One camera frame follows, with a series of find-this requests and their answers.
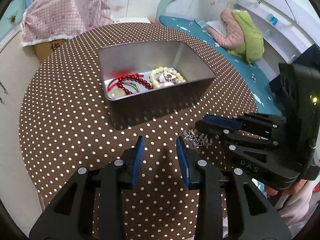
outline polka dot tablecloth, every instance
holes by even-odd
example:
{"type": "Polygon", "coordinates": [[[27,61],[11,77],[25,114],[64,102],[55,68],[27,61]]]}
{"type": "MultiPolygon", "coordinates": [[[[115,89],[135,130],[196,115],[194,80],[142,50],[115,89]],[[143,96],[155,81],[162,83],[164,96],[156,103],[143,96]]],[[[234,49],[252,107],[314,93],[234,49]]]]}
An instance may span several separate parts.
{"type": "MultiPolygon", "coordinates": [[[[20,146],[27,171],[48,203],[81,166],[99,169],[145,138],[139,183],[123,191],[127,239],[186,239],[196,226],[198,192],[185,188],[175,151],[181,130],[191,129],[205,114],[231,117],[256,112],[242,77],[222,55],[195,37],[161,25],[123,23],[103,26],[66,42],[33,77],[21,107],[20,146]],[[118,131],[110,124],[99,69],[103,46],[151,40],[183,41],[217,74],[194,106],[118,131]]],[[[230,169],[221,143],[200,148],[201,156],[230,169]]],[[[224,193],[223,216],[226,216],[224,193]]],[[[93,235],[97,235],[99,203],[93,235]]]]}

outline butterfly decal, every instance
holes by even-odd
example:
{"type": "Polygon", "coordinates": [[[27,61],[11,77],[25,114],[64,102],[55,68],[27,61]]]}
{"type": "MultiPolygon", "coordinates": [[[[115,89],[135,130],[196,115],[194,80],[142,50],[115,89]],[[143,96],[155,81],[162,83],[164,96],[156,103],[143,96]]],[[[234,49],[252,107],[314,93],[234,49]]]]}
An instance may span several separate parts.
{"type": "Polygon", "coordinates": [[[117,5],[113,8],[113,10],[116,12],[120,11],[121,9],[123,9],[123,6],[121,6],[121,5],[117,5]]]}

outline cardboard box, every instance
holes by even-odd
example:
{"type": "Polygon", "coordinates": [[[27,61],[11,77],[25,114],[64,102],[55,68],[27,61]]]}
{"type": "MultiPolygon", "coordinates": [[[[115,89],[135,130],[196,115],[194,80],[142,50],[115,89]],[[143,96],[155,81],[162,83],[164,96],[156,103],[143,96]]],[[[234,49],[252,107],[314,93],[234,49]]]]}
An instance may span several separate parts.
{"type": "Polygon", "coordinates": [[[66,41],[66,39],[61,39],[33,45],[40,63],[42,64],[44,60],[52,54],[52,52],[63,45],[66,41]]]}

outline blue gripper pad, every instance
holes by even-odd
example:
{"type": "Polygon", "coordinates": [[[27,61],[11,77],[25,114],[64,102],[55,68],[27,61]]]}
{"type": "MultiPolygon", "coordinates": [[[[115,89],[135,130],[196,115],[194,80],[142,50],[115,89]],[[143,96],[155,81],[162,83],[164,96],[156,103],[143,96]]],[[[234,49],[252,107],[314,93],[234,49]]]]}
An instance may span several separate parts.
{"type": "Polygon", "coordinates": [[[208,123],[224,126],[225,128],[230,130],[242,129],[242,124],[238,122],[236,119],[230,119],[230,118],[206,114],[203,120],[208,123]]]}
{"type": "Polygon", "coordinates": [[[176,141],[176,150],[177,150],[177,156],[182,176],[182,181],[186,185],[187,188],[190,187],[190,177],[189,177],[189,164],[187,162],[186,156],[184,154],[185,151],[185,144],[182,141],[182,138],[177,137],[176,141]]]}
{"type": "Polygon", "coordinates": [[[142,162],[143,153],[144,153],[143,136],[139,136],[135,149],[136,149],[136,157],[132,164],[132,179],[131,179],[132,188],[134,188],[137,185],[139,176],[140,176],[141,162],[142,162]]]}

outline silver chain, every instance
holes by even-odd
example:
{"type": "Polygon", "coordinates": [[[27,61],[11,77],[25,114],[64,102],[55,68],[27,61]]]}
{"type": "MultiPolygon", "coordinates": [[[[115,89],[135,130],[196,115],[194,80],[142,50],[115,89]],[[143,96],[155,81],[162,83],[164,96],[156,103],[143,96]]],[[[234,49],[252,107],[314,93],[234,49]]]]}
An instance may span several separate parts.
{"type": "Polygon", "coordinates": [[[197,149],[200,146],[208,148],[212,145],[212,139],[208,138],[204,133],[199,134],[196,129],[190,129],[189,131],[183,130],[181,131],[181,134],[184,136],[185,140],[192,142],[194,149],[197,149]]]}

